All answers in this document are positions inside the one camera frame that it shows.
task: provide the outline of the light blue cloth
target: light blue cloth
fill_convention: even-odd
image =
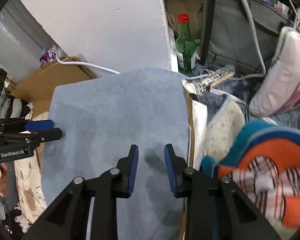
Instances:
[[[144,69],[57,87],[49,112],[64,136],[46,143],[47,204],[76,176],[98,177],[139,147],[134,192],[117,200],[120,240],[177,239],[183,199],[170,191],[164,146],[187,160],[189,125],[181,77]]]

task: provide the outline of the gray fabric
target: gray fabric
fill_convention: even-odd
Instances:
[[[280,31],[282,22],[287,25],[288,19],[280,11],[263,0],[248,0],[254,19],[267,28]],[[209,60],[221,65],[235,65],[244,73],[259,73],[260,61],[253,42],[251,28],[240,8],[240,0],[216,0],[213,25],[209,43]],[[203,9],[203,29],[207,18],[207,6]],[[274,54],[278,37],[269,35],[256,24],[256,31],[262,58],[266,68]]]
[[[124,240],[176,239],[183,199],[170,191],[164,145],[187,158],[189,126],[181,77],[161,69],[136,70],[55,89],[49,118],[64,131],[46,143],[42,189],[52,200],[76,176],[91,179],[139,146],[134,192],[117,200]]]

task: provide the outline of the pink bag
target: pink bag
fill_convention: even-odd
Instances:
[[[272,67],[249,104],[255,116],[266,117],[300,108],[300,34],[283,27]]]

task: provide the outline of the cardboard box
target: cardboard box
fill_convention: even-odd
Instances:
[[[5,88],[6,92],[11,93],[13,90],[16,89],[17,85],[12,80],[10,80],[9,78],[6,78],[6,82],[9,83],[8,87]]]
[[[63,61],[73,61],[71,57]],[[51,61],[21,81],[11,95],[34,103],[32,118],[49,111],[52,95],[57,86],[91,80],[95,76],[84,66],[62,65]]]

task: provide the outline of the gray bag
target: gray bag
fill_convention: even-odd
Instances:
[[[280,30],[288,25],[289,18],[263,0],[247,1],[254,18],[262,58],[268,68]],[[261,73],[251,28],[240,0],[204,0],[201,52],[201,64],[207,60],[237,66],[247,74]]]

